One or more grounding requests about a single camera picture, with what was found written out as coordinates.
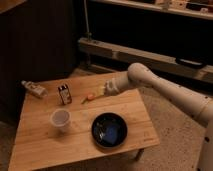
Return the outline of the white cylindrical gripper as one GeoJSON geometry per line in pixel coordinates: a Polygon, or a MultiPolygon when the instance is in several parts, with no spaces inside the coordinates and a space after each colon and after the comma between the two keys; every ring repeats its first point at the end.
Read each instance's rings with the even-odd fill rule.
{"type": "Polygon", "coordinates": [[[98,87],[99,93],[105,95],[118,95],[131,88],[129,79],[126,75],[113,77],[108,80],[104,86],[98,87]]]}

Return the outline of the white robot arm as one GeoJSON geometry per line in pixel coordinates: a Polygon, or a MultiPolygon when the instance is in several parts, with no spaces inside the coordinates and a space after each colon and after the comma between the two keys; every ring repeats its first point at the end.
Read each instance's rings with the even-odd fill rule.
{"type": "Polygon", "coordinates": [[[141,63],[133,63],[118,77],[104,83],[105,96],[148,86],[206,128],[196,171],[213,171],[213,99],[155,75],[141,63]]]}

